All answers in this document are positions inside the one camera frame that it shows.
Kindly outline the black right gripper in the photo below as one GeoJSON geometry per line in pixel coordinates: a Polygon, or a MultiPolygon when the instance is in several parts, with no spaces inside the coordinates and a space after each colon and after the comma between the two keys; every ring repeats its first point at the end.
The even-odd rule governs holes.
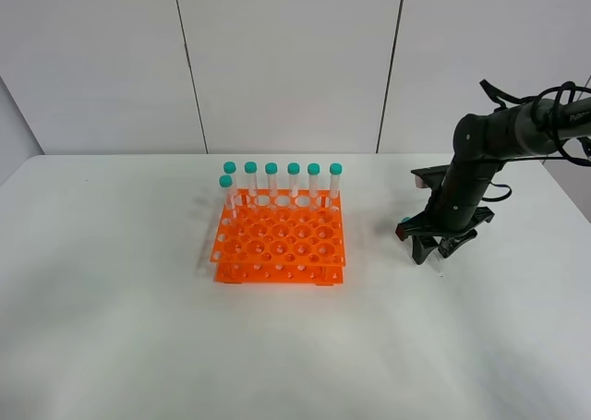
{"type": "Polygon", "coordinates": [[[478,225],[491,222],[494,216],[494,212],[488,207],[433,208],[400,222],[395,233],[400,240],[412,236],[412,259],[417,265],[422,265],[437,248],[443,258],[450,257],[461,246],[477,237],[478,225]],[[439,244],[434,237],[441,238],[439,244]]]}

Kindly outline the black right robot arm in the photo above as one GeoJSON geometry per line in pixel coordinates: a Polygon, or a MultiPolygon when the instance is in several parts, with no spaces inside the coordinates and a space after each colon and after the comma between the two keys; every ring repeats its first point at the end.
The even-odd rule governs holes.
{"type": "Polygon", "coordinates": [[[550,155],[571,138],[589,136],[588,98],[566,105],[542,99],[489,115],[466,115],[454,130],[450,164],[412,171],[416,185],[429,188],[430,197],[423,211],[397,225],[396,235],[412,239],[417,265],[433,250],[448,258],[477,237],[479,224],[493,219],[492,210],[479,203],[506,163],[550,155]]]}

